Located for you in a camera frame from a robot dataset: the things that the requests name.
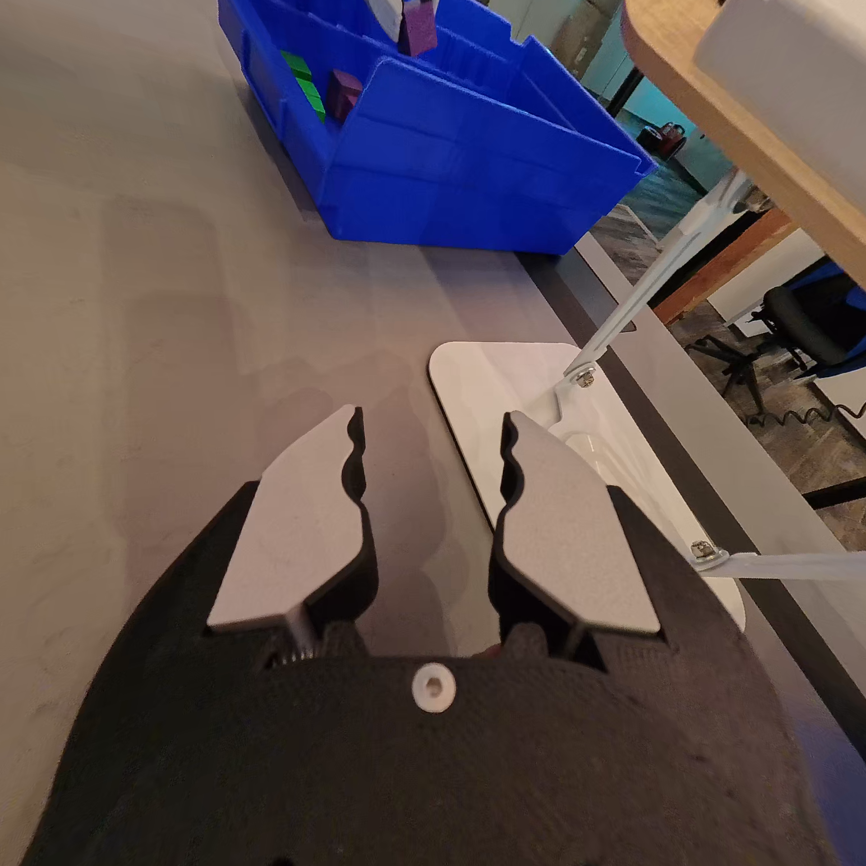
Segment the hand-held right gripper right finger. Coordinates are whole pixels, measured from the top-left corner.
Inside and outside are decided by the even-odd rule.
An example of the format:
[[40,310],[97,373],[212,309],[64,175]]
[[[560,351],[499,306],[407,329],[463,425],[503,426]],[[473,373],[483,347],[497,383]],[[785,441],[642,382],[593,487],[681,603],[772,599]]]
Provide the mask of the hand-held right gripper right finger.
[[657,638],[662,624],[615,508],[622,490],[523,412],[504,415],[500,448],[488,596],[501,644],[523,625],[566,659],[589,632]]

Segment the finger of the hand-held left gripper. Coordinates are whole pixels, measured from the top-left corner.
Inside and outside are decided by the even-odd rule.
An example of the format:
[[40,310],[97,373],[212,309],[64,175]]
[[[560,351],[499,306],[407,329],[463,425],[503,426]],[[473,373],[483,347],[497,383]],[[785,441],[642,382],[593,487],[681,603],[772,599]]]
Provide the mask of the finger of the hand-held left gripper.
[[403,1],[364,1],[376,21],[384,30],[385,35],[393,42],[398,42],[400,28],[404,18]]

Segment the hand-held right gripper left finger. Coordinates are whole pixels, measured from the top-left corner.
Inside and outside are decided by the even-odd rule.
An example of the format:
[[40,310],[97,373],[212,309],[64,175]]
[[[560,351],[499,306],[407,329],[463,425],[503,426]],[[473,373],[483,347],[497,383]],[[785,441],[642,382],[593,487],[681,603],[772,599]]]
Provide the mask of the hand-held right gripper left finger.
[[361,407],[344,405],[265,469],[207,619],[213,632],[287,628],[300,657],[378,592]]

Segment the purple cube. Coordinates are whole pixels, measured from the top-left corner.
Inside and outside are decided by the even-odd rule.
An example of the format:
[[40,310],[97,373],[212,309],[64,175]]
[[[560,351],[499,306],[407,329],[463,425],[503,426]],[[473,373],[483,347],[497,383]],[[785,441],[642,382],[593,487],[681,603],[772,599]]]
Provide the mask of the purple cube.
[[402,18],[397,39],[400,54],[417,57],[438,46],[436,23],[438,2],[403,2]]
[[345,124],[362,92],[363,84],[357,77],[340,69],[332,69],[324,101],[327,115],[337,123]]

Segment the blue plastic bin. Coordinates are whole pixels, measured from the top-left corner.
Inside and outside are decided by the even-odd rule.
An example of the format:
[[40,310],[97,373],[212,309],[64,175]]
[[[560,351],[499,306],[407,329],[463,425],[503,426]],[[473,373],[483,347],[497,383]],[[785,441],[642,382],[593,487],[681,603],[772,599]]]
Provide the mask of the blue plastic bin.
[[[535,37],[479,2],[438,2],[438,46],[402,55],[365,2],[220,1],[244,79],[332,237],[566,254],[655,160]],[[330,71],[363,92],[319,122]]]

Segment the white metal stand strut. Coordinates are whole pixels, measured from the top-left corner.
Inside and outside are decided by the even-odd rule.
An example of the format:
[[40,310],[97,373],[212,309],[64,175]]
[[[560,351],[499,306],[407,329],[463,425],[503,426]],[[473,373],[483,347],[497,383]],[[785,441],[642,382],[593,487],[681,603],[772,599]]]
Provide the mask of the white metal stand strut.
[[706,540],[694,542],[689,560],[705,578],[812,582],[865,581],[865,552],[760,555],[735,553]]
[[722,222],[740,207],[754,184],[739,168],[731,168],[668,233],[655,262],[634,285],[632,293],[605,319],[563,373],[567,383],[587,387],[597,363],[611,342],[644,309],[651,297],[710,240]]

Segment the red object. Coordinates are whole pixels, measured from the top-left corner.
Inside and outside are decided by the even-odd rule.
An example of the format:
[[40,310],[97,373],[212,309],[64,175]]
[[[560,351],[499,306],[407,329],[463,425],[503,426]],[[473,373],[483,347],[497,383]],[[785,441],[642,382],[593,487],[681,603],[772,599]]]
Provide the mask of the red object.
[[656,159],[667,162],[687,141],[685,128],[676,123],[663,126],[646,124],[636,137],[636,143]]

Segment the brown wooden beam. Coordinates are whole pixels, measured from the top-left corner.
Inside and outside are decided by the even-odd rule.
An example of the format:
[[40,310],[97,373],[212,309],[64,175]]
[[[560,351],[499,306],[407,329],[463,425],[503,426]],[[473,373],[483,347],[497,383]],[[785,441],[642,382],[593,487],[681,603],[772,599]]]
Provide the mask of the brown wooden beam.
[[799,226],[784,211],[772,208],[759,216],[746,218],[746,227],[736,230],[732,224],[708,245],[709,253],[701,251],[698,266],[686,265],[685,278],[675,278],[673,289],[663,287],[660,299],[650,306],[658,319],[669,325],[694,310],[716,290],[757,262],[762,255],[782,243]]

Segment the black office chair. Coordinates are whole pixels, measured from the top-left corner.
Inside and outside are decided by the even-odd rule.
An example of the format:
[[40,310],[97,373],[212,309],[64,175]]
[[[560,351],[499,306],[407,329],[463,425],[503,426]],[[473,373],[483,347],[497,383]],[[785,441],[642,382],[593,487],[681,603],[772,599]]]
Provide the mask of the black office chair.
[[785,350],[796,362],[800,379],[833,378],[864,369],[865,293],[827,255],[771,288],[751,319],[767,327],[763,341],[752,351],[742,352],[708,334],[685,346],[724,364],[727,377],[722,396],[734,385],[747,387],[756,413],[743,418],[748,427],[768,423],[784,426],[788,421],[807,425],[818,418],[826,423],[846,414],[861,418],[864,407],[852,410],[845,405],[813,406],[804,413],[787,410],[778,416],[767,410],[756,374],[756,363],[775,349]]

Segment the wooden board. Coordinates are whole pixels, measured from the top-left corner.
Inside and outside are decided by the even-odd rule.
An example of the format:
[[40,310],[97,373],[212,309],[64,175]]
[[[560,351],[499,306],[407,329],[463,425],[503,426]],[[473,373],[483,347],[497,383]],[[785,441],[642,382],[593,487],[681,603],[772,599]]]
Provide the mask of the wooden board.
[[834,261],[864,284],[864,211],[695,64],[717,2],[624,2],[635,65]]

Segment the white box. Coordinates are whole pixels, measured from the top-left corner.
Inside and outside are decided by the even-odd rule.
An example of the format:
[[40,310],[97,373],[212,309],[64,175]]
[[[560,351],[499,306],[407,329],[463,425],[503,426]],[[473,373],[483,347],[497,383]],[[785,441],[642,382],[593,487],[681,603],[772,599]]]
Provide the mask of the white box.
[[728,1],[695,64],[865,210],[863,1]]

